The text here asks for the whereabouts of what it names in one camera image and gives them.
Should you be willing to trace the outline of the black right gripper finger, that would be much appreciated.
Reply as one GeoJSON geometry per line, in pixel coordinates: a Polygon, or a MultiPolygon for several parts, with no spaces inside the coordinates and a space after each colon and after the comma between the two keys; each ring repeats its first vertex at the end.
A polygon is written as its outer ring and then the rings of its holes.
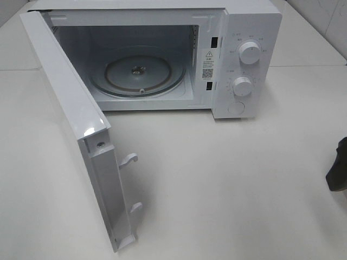
{"type": "Polygon", "coordinates": [[[326,181],[330,191],[343,191],[346,190],[346,137],[338,143],[336,152],[336,159],[326,175],[326,181]]]}

